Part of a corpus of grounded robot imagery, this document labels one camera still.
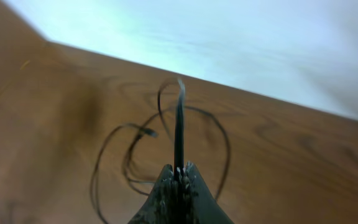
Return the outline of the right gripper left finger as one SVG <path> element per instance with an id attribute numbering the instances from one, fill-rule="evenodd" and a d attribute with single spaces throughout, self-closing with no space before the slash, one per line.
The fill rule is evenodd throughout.
<path id="1" fill-rule="evenodd" d="M 174 223 L 177 184 L 170 164 L 164 165 L 147 200 L 128 224 Z"/>

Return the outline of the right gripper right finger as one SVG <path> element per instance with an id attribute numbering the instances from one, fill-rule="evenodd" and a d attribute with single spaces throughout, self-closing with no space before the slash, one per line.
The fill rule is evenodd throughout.
<path id="1" fill-rule="evenodd" d="M 233 224 L 209 191 L 198 168 L 187 162 L 182 178 L 185 223 Z"/>

